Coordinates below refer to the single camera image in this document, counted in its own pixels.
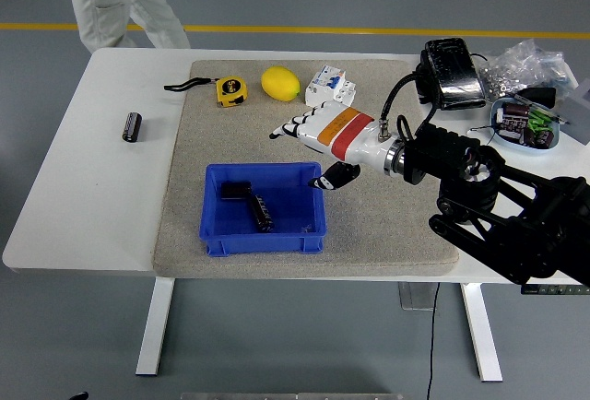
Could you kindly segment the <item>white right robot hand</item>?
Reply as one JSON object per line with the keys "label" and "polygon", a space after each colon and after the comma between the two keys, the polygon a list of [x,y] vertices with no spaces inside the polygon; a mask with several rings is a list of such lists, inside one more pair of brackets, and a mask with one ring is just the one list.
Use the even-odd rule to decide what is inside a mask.
{"label": "white right robot hand", "polygon": [[370,115],[332,100],[293,117],[269,137],[294,137],[307,148],[333,159],[335,164],[308,182],[313,188],[331,191],[355,180],[362,165],[386,172],[386,156],[395,138],[390,136],[381,142],[379,132],[378,122]]}

